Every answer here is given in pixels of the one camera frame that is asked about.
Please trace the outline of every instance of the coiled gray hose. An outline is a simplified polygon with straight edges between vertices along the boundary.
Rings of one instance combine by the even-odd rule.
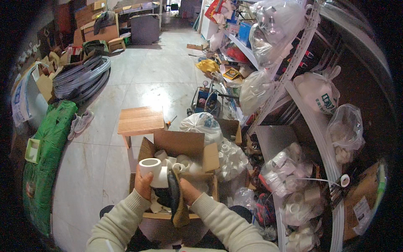
[[[97,92],[110,74],[110,58],[95,56],[53,79],[55,96],[80,103]]]

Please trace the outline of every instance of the hand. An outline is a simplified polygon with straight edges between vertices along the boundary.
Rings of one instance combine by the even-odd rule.
[[[185,198],[188,206],[191,206],[202,194],[184,178],[181,178],[179,185],[182,188],[183,197]]]
[[[134,181],[134,189],[141,197],[145,198],[148,201],[151,201],[151,181],[154,175],[152,172],[149,172],[146,176],[142,177],[140,173],[140,165],[136,167],[136,178]]]

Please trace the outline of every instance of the wooden stool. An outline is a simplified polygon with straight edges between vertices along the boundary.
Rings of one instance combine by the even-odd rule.
[[[162,107],[128,108],[120,111],[118,134],[122,135],[126,148],[131,147],[130,136],[152,134],[157,130],[168,130]]]
[[[115,38],[115,39],[112,39],[112,40],[110,40],[109,42],[108,42],[108,46],[109,46],[109,54],[111,54],[112,53],[112,48],[113,48],[113,50],[116,50],[116,49],[123,49],[124,51],[126,50],[126,45],[125,45],[125,42],[123,41],[123,38],[122,37],[119,37],[119,38]]]

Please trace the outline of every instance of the screwdriver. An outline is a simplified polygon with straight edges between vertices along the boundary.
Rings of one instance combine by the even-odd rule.
[[[171,123],[177,118],[178,116],[176,115],[174,118],[172,118],[170,121],[166,123],[166,126],[169,128],[171,126]]]

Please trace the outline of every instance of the person's arm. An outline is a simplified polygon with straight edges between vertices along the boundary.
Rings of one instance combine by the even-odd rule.
[[[279,251],[274,243],[263,240],[256,227],[223,203],[202,194],[185,179],[181,179],[181,187],[191,205],[190,210],[200,217],[229,252]]]
[[[142,178],[137,166],[133,192],[115,205],[109,213],[104,214],[94,226],[92,236],[87,241],[87,252],[125,250],[142,220],[144,211],[151,205],[152,179],[152,173]]]

